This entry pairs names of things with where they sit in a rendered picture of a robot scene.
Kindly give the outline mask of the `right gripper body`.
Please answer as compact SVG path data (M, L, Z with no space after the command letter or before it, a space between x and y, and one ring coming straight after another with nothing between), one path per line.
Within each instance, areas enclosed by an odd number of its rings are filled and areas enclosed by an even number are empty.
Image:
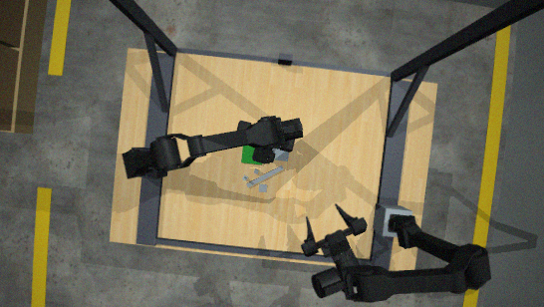
M240 121L238 123L237 131L246 130L251 123ZM290 153L293 150L295 140L286 141L286 145L281 146L280 151Z

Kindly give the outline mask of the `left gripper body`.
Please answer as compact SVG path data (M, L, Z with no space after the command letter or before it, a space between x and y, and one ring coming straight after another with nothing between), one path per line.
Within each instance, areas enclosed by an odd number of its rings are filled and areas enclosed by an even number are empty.
M351 221L350 222L350 227L347 228L348 230L345 229L346 231L345 230L342 230L342 231L344 231L343 233L346 236L349 236L351 234L354 234L354 236L357 236L357 235L359 235L361 233L366 232L367 226L368 225L367 225L365 219L362 217L362 218L359 218L359 219L357 219L355 221L354 220ZM353 229L355 229L355 230L353 230ZM318 241L318 242L316 242L316 244L315 244L314 240L313 241L310 240L308 242L305 242L305 243L301 244L301 248L302 248L305 256L310 257L310 256L312 256L312 255L314 255L316 253L319 253L318 249L321 248L320 244L322 244L324 242L326 242L325 238ZM318 248L316 247L316 245L317 245ZM340 264L342 264L342 263L344 263L344 262L346 262L346 261L348 261L350 259L356 258L351 246L350 246L350 250L352 252L351 255L347 256L346 253L342 253L342 254L339 255L339 260L336 260L336 258L335 258L336 261L334 261L334 262L335 262L336 266L338 266L338 265L340 265Z

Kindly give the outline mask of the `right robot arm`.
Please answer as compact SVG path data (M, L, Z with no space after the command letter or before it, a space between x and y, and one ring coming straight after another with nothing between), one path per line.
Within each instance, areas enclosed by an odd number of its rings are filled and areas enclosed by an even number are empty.
M300 118L281 122L281 118L276 116L262 117L258 123L250 125L247 129L205 137L202 135L188 137L184 134L158 137L157 141L150 144L149 151L131 149L122 153L125 168L127 167L127 178L143 176L146 172L152 173L153 167L156 170L162 169L163 172L188 167L196 157L243 146L255 148L252 157L254 161L270 163L275 158L272 151L274 147L286 145L285 141L303 137ZM183 163L176 138L187 141L190 156ZM150 166L151 164L153 165ZM144 166L148 167L143 168Z

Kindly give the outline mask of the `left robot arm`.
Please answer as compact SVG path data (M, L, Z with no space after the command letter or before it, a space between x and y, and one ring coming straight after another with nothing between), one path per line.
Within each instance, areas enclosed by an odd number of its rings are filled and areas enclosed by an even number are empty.
M468 289L478 290L491 279L488 252L484 247L470 243L457 246L422 232L413 215L391 214L388 227L388 232L397 233L400 247L417 247L449 264L444 268L389 271L382 266L360 265L357 258L353 258L337 268L312 275L317 296L325 298L343 291L347 300L374 303L385 301L394 294L461 294ZM339 260L342 253L351 255L346 239L341 229L327 234L326 242L320 244L325 258L332 256ZM358 293L354 292L354 287Z

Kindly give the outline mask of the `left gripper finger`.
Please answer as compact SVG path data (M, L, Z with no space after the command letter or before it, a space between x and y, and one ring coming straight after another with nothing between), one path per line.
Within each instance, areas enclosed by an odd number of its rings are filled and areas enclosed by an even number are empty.
M337 210L341 214L342 217L344 217L344 221L346 222L347 226L350 227L350 222L353 220L358 219L357 217L351 217L348 213L346 213L337 203L335 203Z
M312 228L311 228L311 225L310 225L310 222L309 222L309 219L308 219L307 216L306 216L306 222L307 222L307 239L305 239L304 242L307 242L309 240L314 240L315 241L315 238L314 238L314 235L313 235L313 232L312 232Z

